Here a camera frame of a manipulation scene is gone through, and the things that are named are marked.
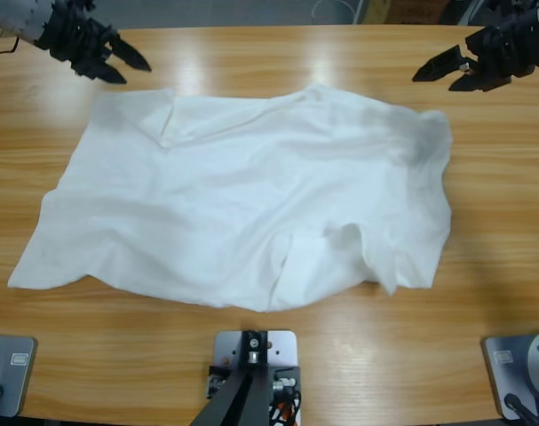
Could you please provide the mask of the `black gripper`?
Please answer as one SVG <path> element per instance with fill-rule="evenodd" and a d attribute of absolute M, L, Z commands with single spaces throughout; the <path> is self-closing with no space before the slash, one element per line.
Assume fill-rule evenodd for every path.
<path fill-rule="evenodd" d="M 126 43 L 113 27 L 103 26 L 94 19 L 46 24 L 36 47 L 48 51 L 60 62 L 68 62 L 77 75 L 105 83 L 127 83 L 107 64 L 111 54 L 136 70 L 152 70 L 143 55 Z"/>
<path fill-rule="evenodd" d="M 491 91 L 511 83 L 513 76 L 531 75 L 539 67 L 539 4 L 488 4 L 500 20 L 466 38 L 476 56 L 470 62 L 457 44 L 432 57 L 412 77 L 413 82 L 435 82 L 446 75 L 463 74 L 449 91 Z"/>

